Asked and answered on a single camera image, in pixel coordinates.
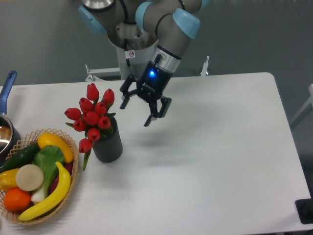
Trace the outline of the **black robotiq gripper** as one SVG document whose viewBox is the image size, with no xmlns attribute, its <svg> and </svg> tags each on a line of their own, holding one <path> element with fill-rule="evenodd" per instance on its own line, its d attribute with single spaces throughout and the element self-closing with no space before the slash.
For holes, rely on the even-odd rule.
<svg viewBox="0 0 313 235">
<path fill-rule="evenodd" d="M 150 115 L 148 116 L 144 126 L 148 127 L 152 120 L 165 117 L 172 99 L 162 95 L 167 86 L 172 73 L 158 67 L 154 62 L 149 61 L 142 76 L 137 81 L 135 75 L 130 74 L 123 85 L 120 87 L 122 92 L 122 104 L 120 109 L 126 108 L 130 98 L 137 94 L 138 97 L 149 103 Z M 129 91 L 132 83 L 136 83 L 137 89 Z M 161 109 L 158 110 L 157 102 L 161 102 Z"/>
</svg>

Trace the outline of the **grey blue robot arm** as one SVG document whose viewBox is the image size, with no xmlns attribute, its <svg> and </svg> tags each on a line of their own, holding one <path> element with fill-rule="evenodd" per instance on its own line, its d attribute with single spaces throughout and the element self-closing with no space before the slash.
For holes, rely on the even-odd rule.
<svg viewBox="0 0 313 235">
<path fill-rule="evenodd" d="M 201 25 L 206 0 L 84 0 L 79 14 L 95 34 L 107 35 L 118 56 L 123 102 L 138 96 L 149 104 L 145 122 L 165 116 L 171 98 L 163 91 Z"/>
</svg>

